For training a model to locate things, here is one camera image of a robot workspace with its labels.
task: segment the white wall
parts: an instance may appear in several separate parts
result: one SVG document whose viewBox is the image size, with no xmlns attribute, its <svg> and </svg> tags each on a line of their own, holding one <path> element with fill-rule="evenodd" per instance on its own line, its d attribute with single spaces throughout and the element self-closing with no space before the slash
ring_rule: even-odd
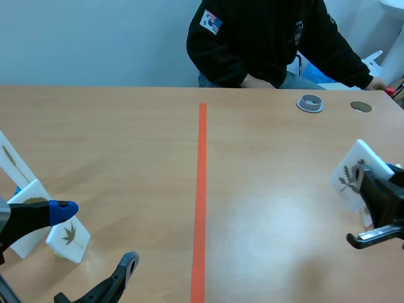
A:
<svg viewBox="0 0 404 303">
<path fill-rule="evenodd" d="M 200 0 L 2 0 L 0 84 L 194 86 Z"/>
<path fill-rule="evenodd" d="M 361 57 L 382 50 L 381 61 L 396 40 L 402 22 L 388 17 L 379 0 L 325 0 L 340 33 Z"/>
</svg>

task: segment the person's hand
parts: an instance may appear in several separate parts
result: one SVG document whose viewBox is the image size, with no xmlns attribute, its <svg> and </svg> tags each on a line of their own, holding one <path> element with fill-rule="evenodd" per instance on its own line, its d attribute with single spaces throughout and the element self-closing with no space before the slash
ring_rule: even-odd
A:
<svg viewBox="0 0 404 303">
<path fill-rule="evenodd" d="M 242 88 L 275 88 L 271 83 L 247 75 L 241 83 Z"/>
<path fill-rule="evenodd" d="M 379 77 L 373 77 L 371 84 L 365 88 L 365 90 L 384 90 L 386 84 L 384 81 Z"/>
</svg>

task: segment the black sweatshirt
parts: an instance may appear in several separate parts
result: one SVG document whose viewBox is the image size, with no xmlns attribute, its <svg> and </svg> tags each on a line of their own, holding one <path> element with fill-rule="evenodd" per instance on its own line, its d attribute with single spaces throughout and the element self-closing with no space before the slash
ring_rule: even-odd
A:
<svg viewBox="0 0 404 303">
<path fill-rule="evenodd" d="M 222 87 L 240 87 L 250 74 L 278 88 L 298 50 L 335 81 L 372 81 L 323 0 L 203 0 L 187 38 L 193 63 Z"/>
</svg>

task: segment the jeans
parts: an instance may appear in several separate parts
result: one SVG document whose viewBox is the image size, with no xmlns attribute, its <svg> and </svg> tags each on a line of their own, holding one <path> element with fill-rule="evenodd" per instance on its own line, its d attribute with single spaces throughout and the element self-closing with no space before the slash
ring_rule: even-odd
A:
<svg viewBox="0 0 404 303">
<path fill-rule="evenodd" d="M 216 84 L 211 83 L 205 75 L 199 73 L 199 87 L 220 87 Z M 310 81 L 306 78 L 297 76 L 296 74 L 291 73 L 290 71 L 286 72 L 285 81 L 281 84 L 281 90 L 324 90 L 323 87 L 315 84 L 313 81 Z"/>
</svg>

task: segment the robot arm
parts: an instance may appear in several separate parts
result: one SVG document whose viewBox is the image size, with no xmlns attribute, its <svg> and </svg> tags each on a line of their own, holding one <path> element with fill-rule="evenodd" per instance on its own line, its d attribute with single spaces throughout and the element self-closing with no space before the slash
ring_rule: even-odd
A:
<svg viewBox="0 0 404 303">
<path fill-rule="evenodd" d="M 0 198 L 0 265 L 4 263 L 3 252 L 24 235 L 47 226 L 63 223 L 73 217 L 78 205 L 72 201 L 43 201 L 32 204 L 7 204 Z M 139 262 L 135 252 L 125 254 L 110 277 L 99 283 L 74 303 L 116 303 Z M 0 275 L 0 301 L 21 303 L 13 289 Z M 54 297 L 55 303 L 72 303 L 64 294 Z"/>
<path fill-rule="evenodd" d="M 347 235 L 347 241 L 356 249 L 392 238 L 404 240 L 404 170 L 395 166 L 390 168 L 395 172 L 390 180 L 377 178 L 365 165 L 356 165 L 352 169 L 374 225 L 374 230 L 358 237 Z"/>
</svg>

